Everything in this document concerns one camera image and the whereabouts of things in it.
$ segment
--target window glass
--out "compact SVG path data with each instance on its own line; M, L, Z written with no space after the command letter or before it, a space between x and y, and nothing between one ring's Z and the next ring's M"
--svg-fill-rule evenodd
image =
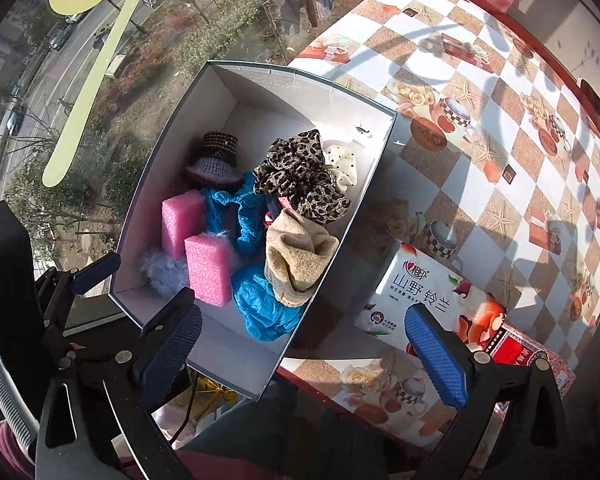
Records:
M152 147L207 59L287 64L362 0L140 0L71 166L47 187L46 164L126 3L76 1L18 0L0 24L0 200L28 229L36 272L115 249Z

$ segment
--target pink sponge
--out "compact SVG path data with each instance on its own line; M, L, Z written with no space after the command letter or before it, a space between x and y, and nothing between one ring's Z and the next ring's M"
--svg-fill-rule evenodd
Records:
M184 256L184 240L205 228L205 197L195 189L162 202L162 248L174 260Z
M196 298L223 306L232 298L231 275L236 256L226 236L201 234L184 240L189 267L189 287Z

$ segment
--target beige knit fabric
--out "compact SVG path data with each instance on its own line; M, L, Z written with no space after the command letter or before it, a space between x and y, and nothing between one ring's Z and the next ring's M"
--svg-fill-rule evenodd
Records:
M338 244L321 225L292 209L283 209L267 230L264 265L276 299L286 306L307 302Z

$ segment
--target white cardboard box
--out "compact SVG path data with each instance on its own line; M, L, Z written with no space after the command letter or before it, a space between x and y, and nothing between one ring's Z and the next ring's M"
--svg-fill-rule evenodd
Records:
M486 348L506 315L501 304L468 280L402 243L356 326L394 348L412 353L404 315L416 303L426 306L444 330L458 334L472 351Z
M320 131L323 145L333 141L349 146L356 155L358 184L347 191L351 199L347 214L327 227L343 241L394 121L395 113L388 108L298 69L208 62L178 104L144 169L120 237L122 265L111 280L110 296L139 326L164 306L139 271L138 257L160 245L162 201L188 189L182 169L192 145L205 133L223 130L238 137L240 174L261 163L275 139L313 128ZM368 134L361 134L357 126ZM203 329L187 362L227 387L258 397L297 328L275 341L261 342L248 335L233 302L221 308L201 301L196 304L202 311Z

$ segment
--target screw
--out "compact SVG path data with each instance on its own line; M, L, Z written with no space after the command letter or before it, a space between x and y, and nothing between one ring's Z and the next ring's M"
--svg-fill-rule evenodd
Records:
M58 368L60 370L65 370L69 366L71 366L71 359L68 357L61 357L58 359Z
M549 369L549 361L546 359L538 358L536 359L536 366L540 368L542 371Z
M487 354L487 352L478 351L474 354L475 362L480 363L481 365L487 364L491 361L491 356Z
M120 364L128 363L132 357L133 354L129 350L121 350L116 354L116 362Z

